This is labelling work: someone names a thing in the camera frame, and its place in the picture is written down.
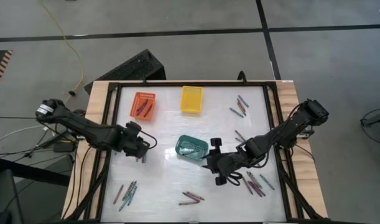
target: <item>yellow plastic container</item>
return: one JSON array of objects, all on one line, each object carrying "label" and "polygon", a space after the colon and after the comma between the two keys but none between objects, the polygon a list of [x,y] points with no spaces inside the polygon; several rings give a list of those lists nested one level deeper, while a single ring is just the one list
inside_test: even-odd
[{"label": "yellow plastic container", "polygon": [[201,113],[202,87],[183,86],[180,110],[185,113]]}]

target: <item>orange plastic basket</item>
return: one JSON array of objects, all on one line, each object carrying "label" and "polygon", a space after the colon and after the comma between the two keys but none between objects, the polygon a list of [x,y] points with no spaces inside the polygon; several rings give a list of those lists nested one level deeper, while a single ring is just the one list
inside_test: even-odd
[{"label": "orange plastic basket", "polygon": [[151,120],[155,108],[155,94],[137,92],[134,96],[130,116],[136,119]]}]

